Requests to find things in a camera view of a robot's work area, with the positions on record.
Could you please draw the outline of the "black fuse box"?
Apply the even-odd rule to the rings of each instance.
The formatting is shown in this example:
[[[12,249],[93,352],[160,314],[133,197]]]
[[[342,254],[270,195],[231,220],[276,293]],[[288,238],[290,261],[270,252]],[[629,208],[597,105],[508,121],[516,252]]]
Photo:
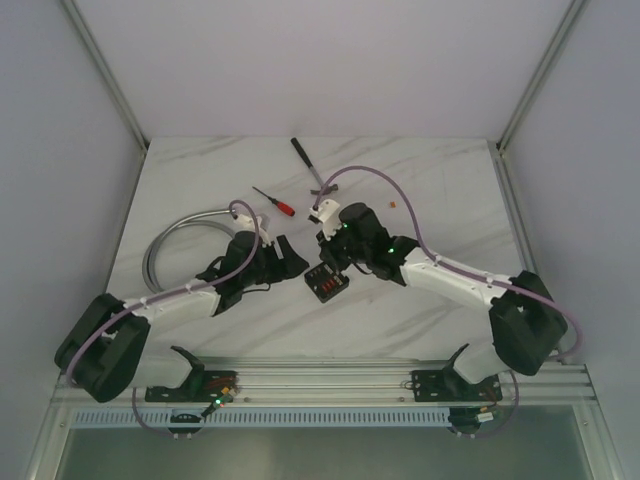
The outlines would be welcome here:
[[[305,284],[321,303],[343,292],[350,283],[347,276],[335,271],[330,265],[320,263],[304,274]]]

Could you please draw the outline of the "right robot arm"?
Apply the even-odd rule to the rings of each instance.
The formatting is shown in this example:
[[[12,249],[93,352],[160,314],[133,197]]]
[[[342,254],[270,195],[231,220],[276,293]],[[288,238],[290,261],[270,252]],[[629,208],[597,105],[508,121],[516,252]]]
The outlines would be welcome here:
[[[515,277],[492,275],[428,253],[420,242],[392,236],[364,203],[340,206],[325,200],[311,208],[320,225],[320,258],[336,272],[363,264],[376,278],[434,292],[487,314],[490,336],[470,340],[447,361],[443,387],[464,399],[485,379],[512,370],[534,376],[568,330],[542,280],[523,270]]]

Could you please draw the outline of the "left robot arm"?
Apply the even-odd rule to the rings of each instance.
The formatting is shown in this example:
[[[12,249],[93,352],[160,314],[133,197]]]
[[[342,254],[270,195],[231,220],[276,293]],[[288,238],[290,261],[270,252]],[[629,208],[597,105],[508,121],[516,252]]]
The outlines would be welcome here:
[[[179,293],[151,299],[95,297],[58,347],[54,362],[99,403],[128,388],[159,388],[182,402],[208,398],[208,372],[186,347],[164,334],[192,321],[220,315],[253,286],[294,279],[308,262],[280,235],[273,242],[239,231],[217,257]]]

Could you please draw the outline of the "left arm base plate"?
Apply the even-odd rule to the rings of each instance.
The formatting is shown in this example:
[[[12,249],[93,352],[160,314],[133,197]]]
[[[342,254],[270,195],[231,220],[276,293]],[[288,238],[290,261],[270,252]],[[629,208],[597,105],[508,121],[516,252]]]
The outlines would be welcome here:
[[[144,399],[149,403],[211,402],[222,395],[224,388],[233,389],[237,383],[237,376],[237,372],[233,370],[205,370],[192,373],[179,387],[147,388]]]

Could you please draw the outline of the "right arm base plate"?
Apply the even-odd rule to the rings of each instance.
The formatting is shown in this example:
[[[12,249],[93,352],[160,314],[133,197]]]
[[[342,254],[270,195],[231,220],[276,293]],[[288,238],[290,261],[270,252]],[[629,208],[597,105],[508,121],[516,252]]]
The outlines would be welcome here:
[[[497,375],[467,383],[453,370],[414,370],[410,387],[416,402],[494,402],[503,394]]]

